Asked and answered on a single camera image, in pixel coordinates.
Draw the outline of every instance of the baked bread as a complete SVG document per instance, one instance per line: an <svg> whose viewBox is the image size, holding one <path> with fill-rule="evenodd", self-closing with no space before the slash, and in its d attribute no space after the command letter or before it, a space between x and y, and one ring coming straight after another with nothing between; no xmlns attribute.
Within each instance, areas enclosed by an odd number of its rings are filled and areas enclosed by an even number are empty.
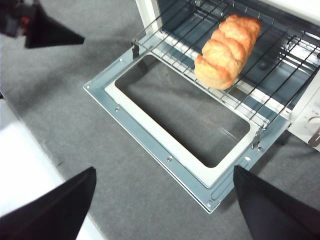
<svg viewBox="0 0 320 240"><path fill-rule="evenodd" d="M194 60L194 74L215 89L229 88L246 64L261 29L256 18L230 15Z"/></svg>

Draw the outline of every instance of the oven knob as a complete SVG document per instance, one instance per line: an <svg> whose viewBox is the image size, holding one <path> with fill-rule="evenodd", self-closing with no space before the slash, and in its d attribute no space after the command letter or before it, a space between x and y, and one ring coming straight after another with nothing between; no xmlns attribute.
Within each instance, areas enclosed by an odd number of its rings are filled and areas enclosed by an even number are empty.
<svg viewBox="0 0 320 240"><path fill-rule="evenodd" d="M309 139L308 144L314 148L320 145L320 116L310 118L308 128L315 131L314 135Z"/></svg>

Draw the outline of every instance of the wire rack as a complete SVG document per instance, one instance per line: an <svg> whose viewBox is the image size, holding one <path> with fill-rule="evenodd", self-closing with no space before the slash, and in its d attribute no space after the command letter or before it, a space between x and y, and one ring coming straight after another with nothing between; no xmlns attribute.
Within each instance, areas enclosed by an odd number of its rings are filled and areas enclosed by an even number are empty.
<svg viewBox="0 0 320 240"><path fill-rule="evenodd" d="M236 1L177 0L160 12L138 34L147 35L133 44L263 129L291 112L319 70L319 37ZM209 88L195 77L194 59L219 23L234 13L260 19L261 31L234 84L226 90Z"/></svg>

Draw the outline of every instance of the gray carpet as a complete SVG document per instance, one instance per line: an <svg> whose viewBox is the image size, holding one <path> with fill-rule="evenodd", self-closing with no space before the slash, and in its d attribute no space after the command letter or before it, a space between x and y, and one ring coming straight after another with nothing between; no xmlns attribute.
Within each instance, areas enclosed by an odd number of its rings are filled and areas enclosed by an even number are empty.
<svg viewBox="0 0 320 240"><path fill-rule="evenodd" d="M108 240L250 239L235 192L205 211L83 89L142 29L133 0L42 0L84 45L1 37L1 92L66 178L94 166L90 214ZM320 153L285 132L252 172L320 209Z"/></svg>

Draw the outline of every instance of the toaster oven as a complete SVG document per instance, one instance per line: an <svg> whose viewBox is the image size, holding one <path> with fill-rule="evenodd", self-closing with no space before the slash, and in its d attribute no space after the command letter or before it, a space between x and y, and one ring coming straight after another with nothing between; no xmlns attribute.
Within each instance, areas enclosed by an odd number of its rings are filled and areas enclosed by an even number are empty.
<svg viewBox="0 0 320 240"><path fill-rule="evenodd" d="M317 24L257 0L136 4L144 29L83 88L208 213L234 187L234 166L250 169L285 130L320 151ZM234 84L213 89L194 59L231 14L261 31Z"/></svg>

